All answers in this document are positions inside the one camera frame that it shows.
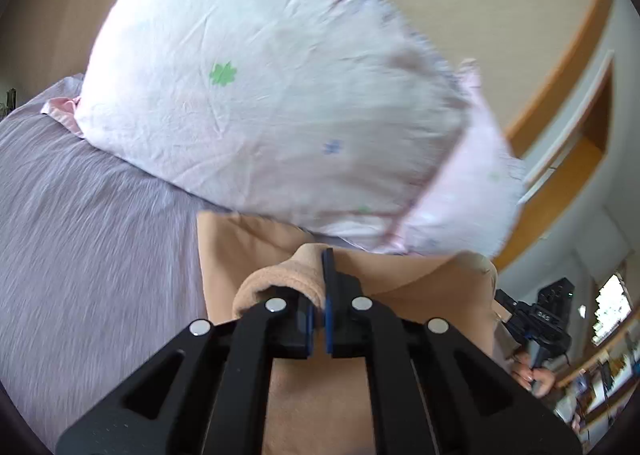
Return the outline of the person's right hand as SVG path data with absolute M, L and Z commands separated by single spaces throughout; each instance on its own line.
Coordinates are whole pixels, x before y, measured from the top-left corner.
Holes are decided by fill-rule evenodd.
M 511 376 L 525 390 L 541 399 L 553 388 L 555 376 L 548 368 L 531 367 L 532 361 L 527 352 L 515 353 L 512 357 Z

